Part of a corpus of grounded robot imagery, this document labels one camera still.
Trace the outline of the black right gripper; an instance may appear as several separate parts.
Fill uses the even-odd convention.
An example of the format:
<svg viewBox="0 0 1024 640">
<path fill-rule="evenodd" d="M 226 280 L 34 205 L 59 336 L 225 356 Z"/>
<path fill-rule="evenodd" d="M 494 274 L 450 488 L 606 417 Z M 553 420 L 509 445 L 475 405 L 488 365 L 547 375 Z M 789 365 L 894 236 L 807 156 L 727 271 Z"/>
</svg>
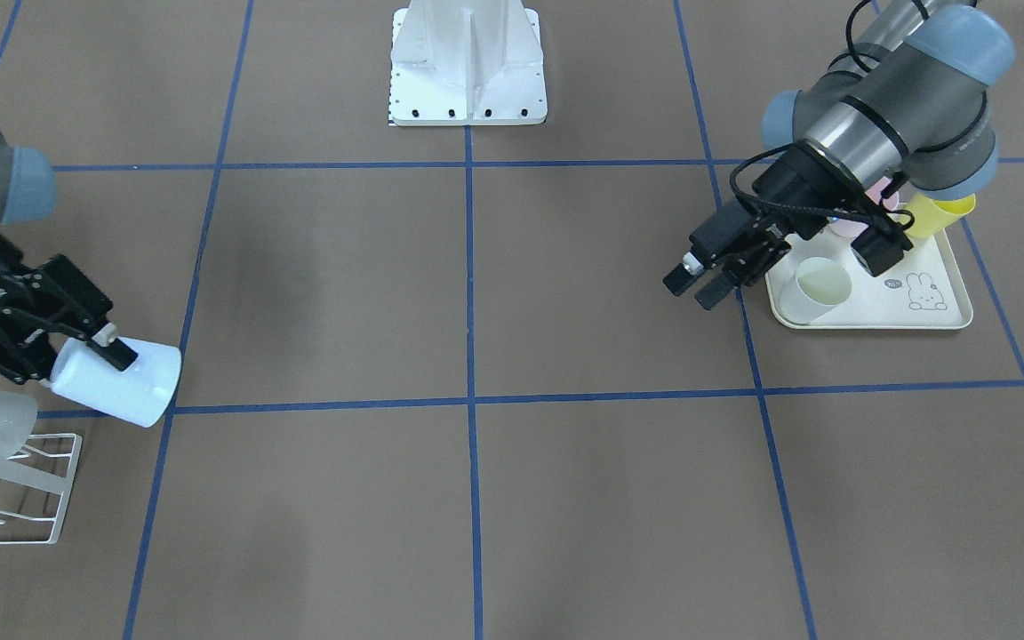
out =
<svg viewBox="0 0 1024 640">
<path fill-rule="evenodd" d="M 23 385 L 49 380 L 58 353 L 53 333 L 88 343 L 103 361 L 126 372 L 139 354 L 119 336 L 114 305 L 93 280 L 63 255 L 36 270 L 0 272 L 0 374 Z"/>
</svg>

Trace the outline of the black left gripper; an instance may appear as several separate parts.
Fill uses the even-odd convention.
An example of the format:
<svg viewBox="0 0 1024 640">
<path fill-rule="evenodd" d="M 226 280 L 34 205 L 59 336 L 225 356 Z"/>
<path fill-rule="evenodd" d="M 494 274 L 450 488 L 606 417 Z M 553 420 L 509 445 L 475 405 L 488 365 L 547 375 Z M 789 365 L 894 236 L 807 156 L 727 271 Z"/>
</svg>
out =
<svg viewBox="0 0 1024 640">
<path fill-rule="evenodd" d="M 691 232 L 690 250 L 662 280 L 680 297 L 721 268 L 694 294 L 703 309 L 756 284 L 780 259 L 786 236 L 808 239 L 828 224 L 833 167 L 812 147 L 765 150 L 735 166 L 729 189 L 734 198 Z"/>
</svg>

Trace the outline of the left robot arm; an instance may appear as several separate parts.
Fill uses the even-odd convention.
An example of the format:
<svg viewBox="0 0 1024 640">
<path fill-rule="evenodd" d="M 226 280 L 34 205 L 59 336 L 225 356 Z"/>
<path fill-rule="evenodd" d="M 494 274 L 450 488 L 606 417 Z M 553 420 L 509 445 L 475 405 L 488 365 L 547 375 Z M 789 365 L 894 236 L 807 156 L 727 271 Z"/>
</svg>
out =
<svg viewBox="0 0 1024 640">
<path fill-rule="evenodd" d="M 956 200 L 993 179 L 1000 143 L 988 90 L 1017 54 L 1006 28 L 974 1 L 892 1 L 861 36 L 845 27 L 846 48 L 824 76 L 765 110 L 765 150 L 745 162 L 765 162 L 763 173 L 744 188 L 732 171 L 732 199 L 663 279 L 670 294 L 700 283 L 695 299 L 712 309 L 775 268 L 790 236 L 808 242 L 831 219 L 864 226 L 851 251 L 880 276 L 906 258 L 919 221 L 868 197 L 879 180 Z"/>
</svg>

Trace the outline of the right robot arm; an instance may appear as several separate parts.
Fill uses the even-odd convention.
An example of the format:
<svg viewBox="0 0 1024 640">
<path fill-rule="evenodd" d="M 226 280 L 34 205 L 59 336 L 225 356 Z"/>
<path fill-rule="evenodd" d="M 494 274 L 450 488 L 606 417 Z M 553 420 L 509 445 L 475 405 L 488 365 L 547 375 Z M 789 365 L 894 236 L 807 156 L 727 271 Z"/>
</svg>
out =
<svg viewBox="0 0 1024 640">
<path fill-rule="evenodd" d="M 52 166 L 39 150 L 13 146 L 0 131 L 0 226 L 52 215 L 57 188 Z M 137 353 L 110 323 L 114 305 L 68 256 L 29 267 L 16 244 L 0 230 L 0 376 L 22 385 L 49 380 L 57 333 L 85 344 L 119 372 Z"/>
</svg>

